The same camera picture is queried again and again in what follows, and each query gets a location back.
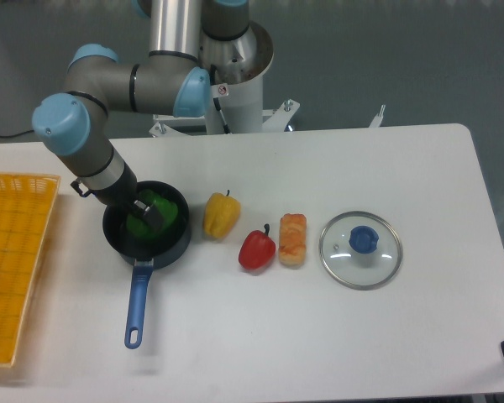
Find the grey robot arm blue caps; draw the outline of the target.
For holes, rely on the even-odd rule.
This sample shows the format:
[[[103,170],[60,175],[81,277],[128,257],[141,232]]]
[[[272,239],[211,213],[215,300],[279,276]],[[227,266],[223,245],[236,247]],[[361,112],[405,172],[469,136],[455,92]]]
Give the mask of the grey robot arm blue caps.
[[[220,108],[213,93],[219,66],[208,44],[253,36],[246,1],[136,1],[151,21],[149,59],[125,65],[99,44],[83,45],[67,68],[62,92],[34,110],[39,140],[100,202],[120,207],[149,228],[169,220],[139,195],[137,180],[104,134],[111,111],[199,118]]]

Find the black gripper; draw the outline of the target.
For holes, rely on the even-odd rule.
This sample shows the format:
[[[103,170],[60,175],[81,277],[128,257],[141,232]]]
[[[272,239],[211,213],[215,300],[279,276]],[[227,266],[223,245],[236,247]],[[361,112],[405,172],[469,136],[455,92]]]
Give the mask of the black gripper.
[[[71,183],[73,190],[83,198],[94,195],[101,203],[110,207],[129,208],[133,205],[133,215],[153,231],[162,229],[165,223],[160,211],[155,204],[147,205],[137,196],[137,179],[128,165],[124,166],[123,173],[111,186],[97,190],[89,188],[86,192],[81,190],[81,181],[77,178]]]

